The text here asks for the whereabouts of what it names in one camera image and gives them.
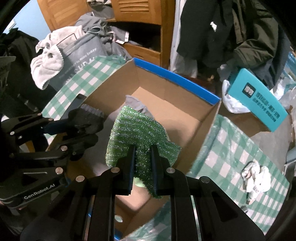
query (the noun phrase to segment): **wooden door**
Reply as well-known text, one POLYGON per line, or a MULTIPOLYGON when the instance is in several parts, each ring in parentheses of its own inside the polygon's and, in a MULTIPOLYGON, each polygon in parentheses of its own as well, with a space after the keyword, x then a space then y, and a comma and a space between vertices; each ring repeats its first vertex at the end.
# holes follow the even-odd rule
POLYGON ((116 21, 161 25, 161 0, 111 0, 116 21))
POLYGON ((50 31, 73 26, 81 15, 89 12, 86 0, 37 1, 50 31))

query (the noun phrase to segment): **wall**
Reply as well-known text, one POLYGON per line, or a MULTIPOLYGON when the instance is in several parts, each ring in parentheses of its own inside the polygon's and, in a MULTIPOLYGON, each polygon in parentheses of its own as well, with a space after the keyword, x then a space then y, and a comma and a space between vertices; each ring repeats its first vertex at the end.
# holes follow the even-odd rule
POLYGON ((45 39, 50 33, 37 0, 29 1, 14 17, 14 20, 16 22, 14 28, 19 28, 39 40, 45 39))

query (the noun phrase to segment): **checkered tablecloth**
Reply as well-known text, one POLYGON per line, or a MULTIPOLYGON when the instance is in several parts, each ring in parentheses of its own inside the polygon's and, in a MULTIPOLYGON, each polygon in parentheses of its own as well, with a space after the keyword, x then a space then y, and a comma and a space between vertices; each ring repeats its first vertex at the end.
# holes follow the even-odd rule
MULTIPOLYGON (((239 207, 249 208, 247 215, 267 233, 280 211, 289 182, 259 147, 226 117, 218 115, 209 135, 187 176, 210 177, 239 207), (248 162, 257 160, 271 174, 271 189, 259 194, 252 205, 246 205, 241 171, 248 162)), ((170 203, 148 223, 125 240, 169 241, 170 203)))
MULTIPOLYGON (((75 74, 51 99, 42 111, 47 118, 59 120, 78 94, 89 96, 126 60, 120 56, 99 56, 75 74)), ((45 135, 50 144, 54 136, 45 135)))

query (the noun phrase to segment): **green sponge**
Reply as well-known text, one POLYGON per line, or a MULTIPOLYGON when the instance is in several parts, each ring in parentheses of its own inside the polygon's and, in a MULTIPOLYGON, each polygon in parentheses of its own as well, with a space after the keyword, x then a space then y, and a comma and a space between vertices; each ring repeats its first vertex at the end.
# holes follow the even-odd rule
POLYGON ((107 147, 106 163, 109 167, 116 166, 120 157, 127 155, 130 145, 136 145, 135 177, 143 181, 148 191, 153 191, 151 151, 156 144, 159 155, 169 160, 172 165, 178 157, 181 147, 169 142, 165 129, 156 120, 124 106, 118 114, 107 147))

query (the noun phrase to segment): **teal box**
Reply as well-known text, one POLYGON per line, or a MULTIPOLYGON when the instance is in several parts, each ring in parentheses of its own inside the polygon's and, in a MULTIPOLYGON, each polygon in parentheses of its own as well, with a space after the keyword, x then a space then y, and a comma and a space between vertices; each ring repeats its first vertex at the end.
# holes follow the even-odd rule
POLYGON ((271 131, 275 131, 288 115, 266 86, 247 69, 231 75, 229 82, 228 94, 246 106, 271 131))

